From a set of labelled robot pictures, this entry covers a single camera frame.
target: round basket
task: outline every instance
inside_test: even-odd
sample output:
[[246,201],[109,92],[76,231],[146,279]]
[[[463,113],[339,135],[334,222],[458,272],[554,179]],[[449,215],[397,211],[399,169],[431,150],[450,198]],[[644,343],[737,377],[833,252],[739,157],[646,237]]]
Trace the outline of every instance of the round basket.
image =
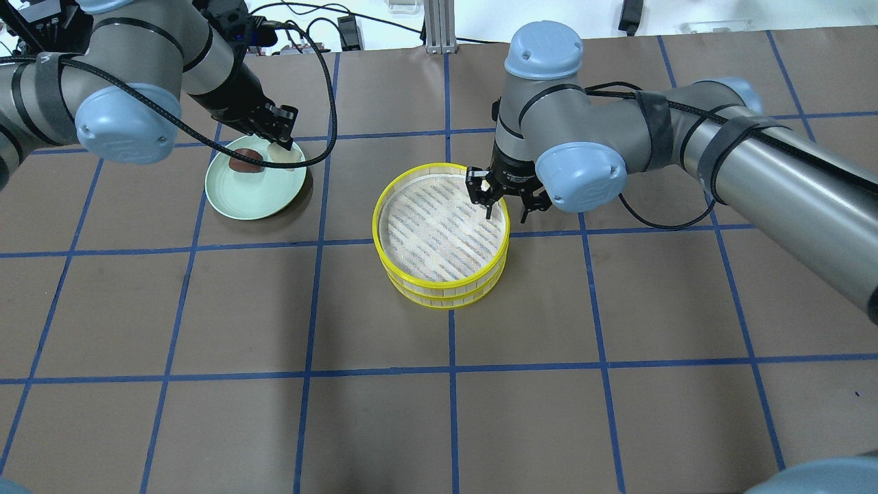
[[372,215],[372,239],[391,283],[409,300],[454,309],[484,297],[506,265],[509,215],[471,204],[466,168],[430,163],[391,182]]

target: yellow rim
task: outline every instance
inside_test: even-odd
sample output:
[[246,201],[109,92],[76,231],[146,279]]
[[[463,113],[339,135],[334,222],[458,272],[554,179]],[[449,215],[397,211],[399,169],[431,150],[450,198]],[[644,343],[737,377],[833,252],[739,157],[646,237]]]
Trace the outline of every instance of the yellow rim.
[[503,211],[503,220],[506,223],[506,235],[503,237],[503,243],[500,245],[500,249],[497,251],[497,254],[491,259],[491,261],[486,264],[482,269],[478,270],[474,274],[467,276],[462,280],[457,281],[429,281],[429,280],[421,280],[420,278],[415,278],[411,274],[402,271],[399,269],[391,260],[387,257],[387,254],[384,251],[384,248],[381,246],[381,240],[378,238],[378,218],[381,215],[381,209],[384,206],[385,199],[387,195],[390,194],[390,191],[393,189],[395,185],[399,182],[407,178],[409,175],[417,173],[422,170],[426,170],[427,168],[456,168],[459,170],[466,170],[466,167],[460,164],[454,163],[428,163],[422,164],[421,166],[414,167],[413,169],[403,173],[402,175],[396,177],[381,193],[378,197],[378,203],[375,205],[375,211],[372,213],[372,241],[375,244],[375,249],[378,250],[378,257],[381,258],[381,263],[385,266],[386,269],[389,269],[393,274],[399,276],[405,281],[412,283],[413,285],[417,285],[419,287],[431,288],[434,290],[448,290],[453,288],[460,288],[465,285],[469,285],[473,281],[476,281],[485,274],[487,274],[491,269],[497,265],[500,261],[500,257],[507,250],[509,245],[509,212],[506,209],[506,201],[503,199],[499,200],[497,204],[500,204],[500,209]]
[[[504,267],[506,267],[506,261],[503,261],[503,265],[500,267],[500,270],[499,270],[497,273],[499,274],[500,272],[503,272],[503,268],[504,268]],[[450,305],[449,307],[437,307],[437,306],[435,306],[435,305],[429,305],[429,304],[424,303],[424,302],[422,302],[422,301],[415,300],[412,296],[410,296],[409,294],[407,294],[407,293],[404,291],[405,288],[400,287],[400,286],[397,284],[397,282],[396,282],[393,278],[388,277],[388,279],[389,279],[390,282],[391,282],[391,283],[397,288],[397,291],[399,292],[399,294],[401,294],[402,296],[406,297],[408,300],[413,301],[414,303],[420,305],[421,307],[426,307],[427,309],[437,309],[437,310],[462,309],[462,308],[464,308],[464,307],[471,306],[472,304],[476,303],[477,301],[480,301],[480,300],[482,300],[483,298],[485,298],[485,295],[491,293],[491,290],[494,288],[494,286],[496,286],[497,283],[500,282],[500,276],[499,276],[499,275],[498,275],[498,276],[493,276],[493,277],[491,278],[491,280],[488,281],[488,282],[485,284],[485,286],[483,287],[484,290],[485,290],[485,292],[484,292],[483,294],[479,295],[478,297],[472,299],[471,301],[468,301],[467,303],[462,303],[462,304],[460,304],[460,305]]]
[[490,278],[485,280],[485,283],[482,283],[480,286],[475,287],[472,290],[470,290],[469,292],[466,292],[465,294],[460,294],[460,295],[440,296],[440,295],[422,294],[420,292],[414,291],[413,289],[411,289],[409,287],[404,287],[404,286],[400,285],[399,281],[395,280],[390,272],[387,273],[387,277],[390,278],[390,281],[393,282],[393,285],[396,288],[398,288],[400,291],[404,291],[406,293],[410,293],[412,295],[419,296],[422,299],[427,299],[430,301],[455,301],[455,300],[465,299],[466,297],[470,297],[473,294],[476,294],[479,290],[483,290],[483,289],[485,289],[485,287],[491,285],[491,283],[495,282],[500,277],[500,274],[503,272],[503,268],[505,266],[506,266],[506,258],[503,258],[500,261],[500,264],[499,264],[499,267],[497,268],[497,271],[494,272]]

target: light green plate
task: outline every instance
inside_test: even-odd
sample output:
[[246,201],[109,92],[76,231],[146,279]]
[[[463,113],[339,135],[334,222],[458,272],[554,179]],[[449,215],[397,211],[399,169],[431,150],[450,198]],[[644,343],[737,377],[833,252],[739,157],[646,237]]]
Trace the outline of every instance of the light green plate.
[[[227,145],[229,149],[248,148],[269,158],[269,142],[246,135]],[[293,151],[273,148],[271,161],[305,161],[302,149],[293,143]],[[233,220],[258,220],[285,208],[305,183],[305,169],[266,168],[259,173],[240,173],[228,167],[229,157],[218,153],[205,175],[207,200],[218,213]]]

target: brown object on plate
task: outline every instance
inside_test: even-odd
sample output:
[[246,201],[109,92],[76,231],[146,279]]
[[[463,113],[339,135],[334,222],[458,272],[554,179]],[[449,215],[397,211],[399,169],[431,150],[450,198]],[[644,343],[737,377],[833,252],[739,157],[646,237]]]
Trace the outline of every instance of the brown object on plate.
[[[241,155],[244,155],[248,158],[253,158],[253,159],[258,159],[258,160],[265,159],[263,157],[263,155],[259,154],[258,151],[254,151],[252,149],[241,148],[241,149],[236,149],[234,152],[241,154]],[[231,168],[232,170],[238,171],[240,173],[259,173],[260,171],[264,170],[264,168],[262,166],[256,166],[255,164],[246,163],[246,162],[241,161],[238,158],[233,158],[233,157],[229,158],[228,167]]]

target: robotic arm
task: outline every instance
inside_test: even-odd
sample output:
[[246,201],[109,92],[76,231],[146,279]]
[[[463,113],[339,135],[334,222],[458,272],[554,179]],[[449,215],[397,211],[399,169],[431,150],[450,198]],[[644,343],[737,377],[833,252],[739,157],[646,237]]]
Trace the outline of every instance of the robotic arm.
[[519,196],[522,222],[552,205],[585,212],[629,173],[677,164],[878,324],[878,175],[761,116],[743,79],[592,106],[581,56],[579,35],[559,23],[514,36],[491,166],[467,173],[474,204],[490,215],[503,195]]
[[103,69],[179,117],[181,91],[217,121],[289,149],[298,110],[276,106],[236,52],[187,0],[79,0],[94,17],[85,55],[42,53],[0,66],[0,188],[35,149],[80,142],[121,163],[155,163],[176,127],[103,78],[65,69],[62,57]]

